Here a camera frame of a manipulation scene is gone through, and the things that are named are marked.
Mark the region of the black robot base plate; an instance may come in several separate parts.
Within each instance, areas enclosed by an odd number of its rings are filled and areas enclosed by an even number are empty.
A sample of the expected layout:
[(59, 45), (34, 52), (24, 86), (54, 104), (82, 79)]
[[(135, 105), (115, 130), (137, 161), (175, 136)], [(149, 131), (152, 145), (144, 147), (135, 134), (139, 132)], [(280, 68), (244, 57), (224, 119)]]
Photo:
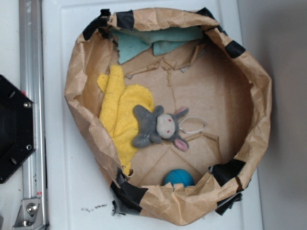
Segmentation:
[(0, 183), (20, 168), (35, 150), (33, 102), (0, 77)]

